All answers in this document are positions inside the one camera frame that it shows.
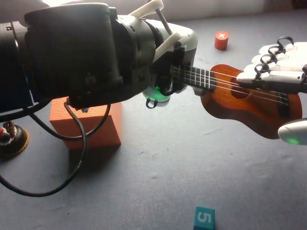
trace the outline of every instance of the gray table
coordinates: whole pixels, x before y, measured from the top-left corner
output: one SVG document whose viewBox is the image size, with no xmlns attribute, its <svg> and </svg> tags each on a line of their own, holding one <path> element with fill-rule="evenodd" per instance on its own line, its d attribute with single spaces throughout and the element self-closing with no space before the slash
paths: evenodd
<svg viewBox="0 0 307 230">
<path fill-rule="evenodd" d="M 307 11 L 180 22 L 199 35 L 195 65 L 242 69 L 281 35 L 307 40 Z M 214 34 L 230 34 L 228 50 Z M 307 97 L 301 95 L 302 103 Z M 48 121 L 50 107 L 39 112 Z M 79 153 L 30 118 L 26 151 L 0 173 L 31 191 L 63 181 Z M 3 230 L 191 230 L 196 206 L 216 210 L 217 230 L 303 230 L 307 226 L 307 148 L 264 139 L 237 121 L 219 120 L 191 88 L 149 110 L 138 95 L 123 103 L 120 148 L 91 151 L 60 193 L 27 198 L 0 187 Z"/>
</svg>

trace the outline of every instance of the small guitar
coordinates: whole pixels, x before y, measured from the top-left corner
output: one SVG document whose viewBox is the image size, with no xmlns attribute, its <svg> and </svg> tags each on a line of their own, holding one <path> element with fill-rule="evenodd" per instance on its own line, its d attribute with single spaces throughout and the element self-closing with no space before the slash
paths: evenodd
<svg viewBox="0 0 307 230">
<path fill-rule="evenodd" d="M 203 107 L 212 116 L 240 121 L 265 138 L 278 139 L 282 125 L 302 118 L 298 94 L 242 88 L 236 81 L 241 72 L 228 65 L 216 65 L 211 70 L 191 66 L 171 70 L 174 81 L 193 87 L 201 95 Z"/>
</svg>

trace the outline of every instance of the figurine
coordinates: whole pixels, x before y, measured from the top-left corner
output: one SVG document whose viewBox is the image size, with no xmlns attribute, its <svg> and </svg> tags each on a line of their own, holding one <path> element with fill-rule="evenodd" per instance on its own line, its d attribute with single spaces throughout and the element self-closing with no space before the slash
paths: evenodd
<svg viewBox="0 0 307 230">
<path fill-rule="evenodd" d="M 0 128 L 0 156 L 13 157 L 21 153 L 29 143 L 28 132 L 12 121 Z"/>
</svg>

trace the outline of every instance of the number 5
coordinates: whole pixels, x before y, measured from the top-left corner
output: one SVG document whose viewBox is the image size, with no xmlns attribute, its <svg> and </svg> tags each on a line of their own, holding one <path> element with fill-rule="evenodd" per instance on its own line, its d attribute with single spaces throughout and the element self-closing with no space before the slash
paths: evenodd
<svg viewBox="0 0 307 230">
<path fill-rule="evenodd" d="M 211 223 L 211 215 L 210 214 L 204 213 L 203 218 L 201 218 L 201 215 L 202 215 L 202 212 L 199 212 L 198 216 L 197 216 L 199 222 L 204 223 L 204 222 L 207 221 L 207 218 L 208 218 L 208 223 Z"/>
</svg>

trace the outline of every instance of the sound hole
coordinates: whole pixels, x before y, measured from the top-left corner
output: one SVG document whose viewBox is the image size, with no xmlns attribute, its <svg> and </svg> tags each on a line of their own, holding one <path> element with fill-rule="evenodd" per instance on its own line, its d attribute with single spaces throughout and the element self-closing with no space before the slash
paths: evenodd
<svg viewBox="0 0 307 230">
<path fill-rule="evenodd" d="M 239 87 L 237 84 L 238 82 L 236 81 L 235 78 L 232 78 L 231 80 L 231 83 L 232 83 L 232 91 L 231 91 L 231 94 L 237 98 L 237 99 L 245 99 L 247 98 L 249 95 L 250 95 L 250 91 L 248 89 L 244 89 L 244 88 L 241 88 Z"/>
</svg>

